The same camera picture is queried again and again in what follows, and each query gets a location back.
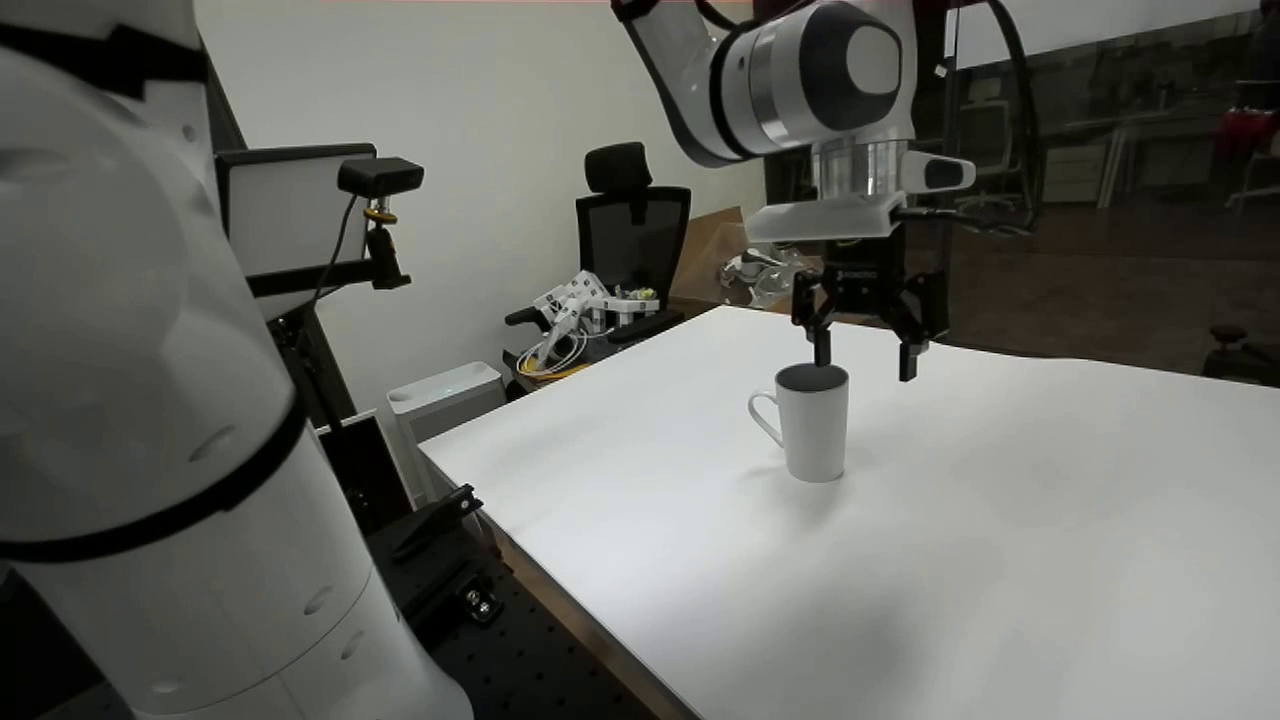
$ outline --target cable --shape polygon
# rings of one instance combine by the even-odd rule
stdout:
[[[335,262],[341,262],[341,254],[343,254],[343,246],[347,246],[353,209],[355,209],[355,193],[353,193],[353,200],[347,200],[347,209],[343,209],[343,221],[335,225],[333,257],[328,257],[328,266],[325,266],[325,273],[319,273],[319,282],[314,282],[310,304],[314,304],[319,296],[328,296],[328,292],[325,292],[325,282],[333,276],[333,267],[335,267]]]
[[[716,27],[725,27],[725,32],[735,32],[735,20],[727,20],[710,0],[697,0],[697,12],[699,12],[709,26],[716,26]]]
[[[1010,63],[1010,85],[1014,85],[1014,101],[1021,101],[1021,140],[1023,140],[1023,180],[1029,180],[1029,229],[1041,218],[1041,190],[1045,190],[1045,162],[1041,162],[1041,109],[1035,109],[1035,89],[1031,89],[1031,63],[1029,63],[1029,48],[1023,38],[1014,32],[1002,0],[987,0],[1002,48],[1007,48],[1007,63]]]
[[[1031,238],[1031,229],[1023,229],[1023,225],[1007,225],[1007,221],[995,221],[995,218],[974,218],[974,211],[965,211],[965,209],[894,209],[892,221],[946,221],[946,225],[965,225],[965,229],[978,229],[978,234],[1002,234],[1002,238],[1014,238],[1014,240]]]

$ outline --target mug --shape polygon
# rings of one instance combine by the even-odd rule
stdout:
[[[792,365],[775,374],[775,394],[747,399],[751,419],[782,448],[800,480],[843,480],[846,374],[836,365]]]

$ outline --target office chair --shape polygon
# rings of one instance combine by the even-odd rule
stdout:
[[[580,267],[602,287],[651,287],[669,304],[687,229],[687,190],[651,190],[644,146],[606,146],[584,162],[595,196],[576,200]]]

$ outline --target robotic arm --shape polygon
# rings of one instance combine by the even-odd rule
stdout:
[[[902,276],[900,225],[915,196],[974,180],[967,162],[907,150],[920,71],[912,0],[813,0],[745,27],[690,0],[610,0],[610,12],[690,162],[813,150],[817,200],[758,209],[747,240],[825,254],[819,276],[797,276],[792,304],[817,365],[833,362],[829,326],[843,309],[900,334],[900,376],[912,382],[941,334],[945,292],[941,276]]]
[[[180,0],[0,0],[0,562],[152,720],[471,717],[218,234]]]

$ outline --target white table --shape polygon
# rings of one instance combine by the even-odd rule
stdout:
[[[709,312],[422,453],[699,717],[1280,717],[1280,394],[836,329],[843,484],[745,399],[807,344]]]

